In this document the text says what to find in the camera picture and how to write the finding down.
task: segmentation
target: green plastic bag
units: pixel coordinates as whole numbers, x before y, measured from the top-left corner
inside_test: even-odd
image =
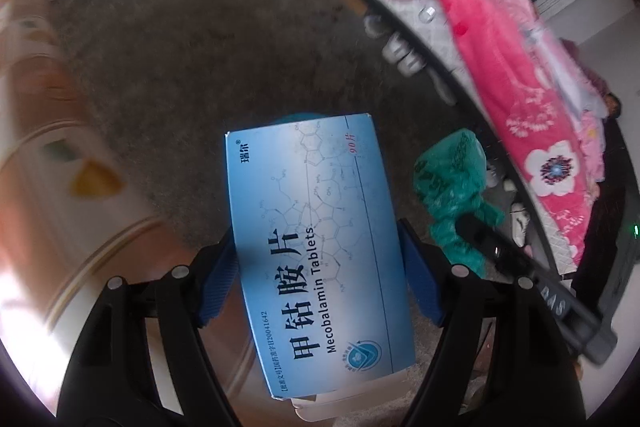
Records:
[[[456,233],[456,220],[473,213],[495,227],[504,214],[486,203],[486,156],[476,135],[468,129],[450,134],[415,162],[414,190],[434,217],[431,237],[452,264],[464,264],[484,277],[484,257]]]

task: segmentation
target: concrete floor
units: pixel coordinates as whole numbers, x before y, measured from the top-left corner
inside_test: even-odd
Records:
[[[382,59],[341,0],[57,0],[54,24],[100,131],[192,247],[229,226],[226,131],[295,112],[371,113],[396,215],[426,237],[412,167],[461,121],[425,74]],[[417,315],[416,388],[438,337]],[[396,425],[410,400],[338,425]]]

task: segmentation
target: blue box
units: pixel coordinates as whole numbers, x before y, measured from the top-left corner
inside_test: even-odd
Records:
[[[226,134],[240,277],[271,396],[415,362],[406,281],[368,114]]]

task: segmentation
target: silver rivet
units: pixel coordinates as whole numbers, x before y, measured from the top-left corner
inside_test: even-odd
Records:
[[[171,275],[174,279],[184,279],[189,275],[189,267],[181,264],[180,266],[176,266],[173,270],[171,270]]]
[[[451,267],[451,273],[456,277],[460,277],[460,279],[464,279],[469,275],[469,269],[463,264],[454,264]]]
[[[122,282],[122,277],[111,277],[111,279],[109,279],[109,281],[107,282],[107,288],[110,290],[115,290],[122,286]]]
[[[518,279],[518,286],[523,290],[530,290],[533,288],[533,281],[529,277],[520,277]]]
[[[436,9],[433,6],[429,6],[428,8],[422,8],[420,13],[418,13],[418,19],[425,24],[429,24],[433,21],[433,17],[436,15]]]

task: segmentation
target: white flower pattern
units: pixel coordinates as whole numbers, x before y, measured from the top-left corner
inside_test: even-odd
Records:
[[[532,150],[525,160],[525,169],[532,176],[530,187],[539,196],[565,196],[575,189],[575,177],[580,172],[578,156],[567,140],[548,151]]]

